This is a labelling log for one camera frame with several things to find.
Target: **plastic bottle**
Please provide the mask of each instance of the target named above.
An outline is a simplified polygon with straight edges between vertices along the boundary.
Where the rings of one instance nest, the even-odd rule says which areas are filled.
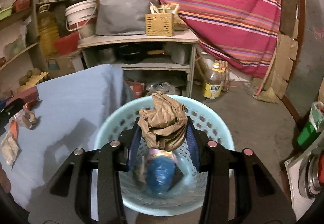
[[[49,4],[42,5],[37,15],[38,31],[41,38],[40,47],[46,58],[50,58],[57,54],[53,42],[60,38],[55,15],[48,11],[49,7]]]
[[[219,63],[215,61],[212,69],[206,75],[208,80],[204,86],[205,101],[214,102],[221,93],[225,80],[225,69],[221,68]]]

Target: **white container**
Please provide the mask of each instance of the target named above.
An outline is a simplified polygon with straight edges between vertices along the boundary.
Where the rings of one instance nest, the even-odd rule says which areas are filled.
[[[96,34],[97,1],[87,0],[65,10],[67,17],[66,28],[69,31],[78,31],[80,39]]]

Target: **light blue plastic basket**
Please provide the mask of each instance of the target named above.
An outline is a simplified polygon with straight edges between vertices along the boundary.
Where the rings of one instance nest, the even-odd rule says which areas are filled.
[[[234,150],[231,133],[216,112],[193,99],[177,95],[168,96],[185,104],[187,116],[190,116],[196,129],[205,131],[210,139],[229,150]],[[138,110],[142,108],[154,109],[152,96],[133,100],[113,112],[100,128],[95,148],[99,149],[118,139],[123,130],[132,128],[139,116]],[[147,153],[148,147],[142,139],[137,159],[140,160],[141,156]],[[153,198],[143,192],[135,181],[133,171],[119,173],[123,203],[126,207],[148,215],[172,216],[191,212],[202,206],[207,173],[198,173],[192,165],[186,141],[174,153],[184,177],[163,198]]]

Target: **red plastic bowl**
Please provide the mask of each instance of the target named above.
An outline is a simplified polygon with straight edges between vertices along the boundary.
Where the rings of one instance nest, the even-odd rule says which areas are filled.
[[[79,33],[74,32],[69,36],[62,37],[53,42],[54,47],[60,55],[64,56],[77,50]]]

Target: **blue tablecloth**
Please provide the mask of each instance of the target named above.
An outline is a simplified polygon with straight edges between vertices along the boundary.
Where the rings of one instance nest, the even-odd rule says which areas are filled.
[[[123,82],[123,70],[111,65],[49,80],[37,88],[40,103],[35,114],[40,119],[39,125],[34,130],[19,128],[21,153],[12,170],[0,155],[0,163],[12,184],[11,194],[28,211],[73,150],[78,147],[93,150],[101,124],[132,97]],[[97,220],[94,191],[91,212],[92,218]]]

